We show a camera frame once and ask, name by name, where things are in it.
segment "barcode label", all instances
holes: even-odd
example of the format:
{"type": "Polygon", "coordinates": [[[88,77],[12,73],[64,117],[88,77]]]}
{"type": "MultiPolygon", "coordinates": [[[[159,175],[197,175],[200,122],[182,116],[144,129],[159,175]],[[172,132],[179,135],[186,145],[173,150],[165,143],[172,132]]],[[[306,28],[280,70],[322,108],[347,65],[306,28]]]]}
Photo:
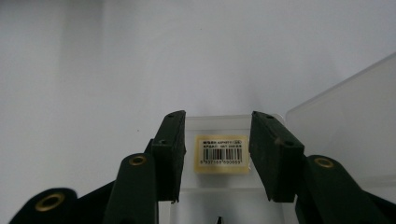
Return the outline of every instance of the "barcode label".
{"type": "Polygon", "coordinates": [[[238,148],[204,148],[204,161],[242,161],[242,146],[238,148]]]}
{"type": "Polygon", "coordinates": [[[248,137],[245,135],[198,135],[195,139],[195,171],[198,173],[246,173],[248,137]],[[230,167],[238,168],[231,172],[230,167]]]}

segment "barcode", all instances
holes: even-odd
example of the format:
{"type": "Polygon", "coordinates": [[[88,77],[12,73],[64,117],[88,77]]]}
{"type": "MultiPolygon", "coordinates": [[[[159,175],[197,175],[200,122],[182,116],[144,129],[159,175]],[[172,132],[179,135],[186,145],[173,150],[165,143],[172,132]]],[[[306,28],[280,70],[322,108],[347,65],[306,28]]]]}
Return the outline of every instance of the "barcode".
{"type": "Polygon", "coordinates": [[[205,148],[204,161],[242,161],[242,148],[205,148]]]}

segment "clear plastic box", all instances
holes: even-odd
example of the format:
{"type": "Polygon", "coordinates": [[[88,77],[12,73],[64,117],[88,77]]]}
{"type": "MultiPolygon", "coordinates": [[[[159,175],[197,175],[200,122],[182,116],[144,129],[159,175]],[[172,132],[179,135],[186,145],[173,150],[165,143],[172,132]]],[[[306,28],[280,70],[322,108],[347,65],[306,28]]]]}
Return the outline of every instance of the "clear plastic box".
{"type": "MultiPolygon", "coordinates": [[[[393,54],[293,108],[286,116],[286,126],[304,143],[305,155],[321,154],[340,161],[363,189],[396,203],[395,116],[393,54]]],[[[297,223],[293,204],[268,202],[252,162],[248,175],[198,175],[193,171],[196,134],[249,135],[250,118],[186,119],[180,203],[161,203],[162,221],[215,223],[217,216],[223,216],[227,224],[297,223]]]]}

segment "white surface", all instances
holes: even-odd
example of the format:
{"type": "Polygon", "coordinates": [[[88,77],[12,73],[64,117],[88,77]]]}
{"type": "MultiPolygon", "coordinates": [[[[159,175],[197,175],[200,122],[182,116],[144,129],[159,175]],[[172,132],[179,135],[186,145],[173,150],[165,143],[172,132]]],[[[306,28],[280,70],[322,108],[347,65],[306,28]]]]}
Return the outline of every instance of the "white surface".
{"type": "Polygon", "coordinates": [[[396,203],[395,96],[396,53],[292,109],[286,122],[306,156],[340,161],[364,190],[396,203]]]}
{"type": "Polygon", "coordinates": [[[286,112],[396,51],[394,1],[0,2],[0,222],[79,195],[163,116],[286,112]]]}

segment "white wall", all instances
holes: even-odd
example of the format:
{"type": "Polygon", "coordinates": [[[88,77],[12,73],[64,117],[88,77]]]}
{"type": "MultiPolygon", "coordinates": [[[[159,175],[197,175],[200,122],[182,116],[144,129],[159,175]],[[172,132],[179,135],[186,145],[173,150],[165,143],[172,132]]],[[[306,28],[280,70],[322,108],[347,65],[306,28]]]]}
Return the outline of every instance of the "white wall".
{"type": "Polygon", "coordinates": [[[1,1],[0,222],[88,193],[163,116],[286,112],[396,51],[396,2],[1,1]]]}

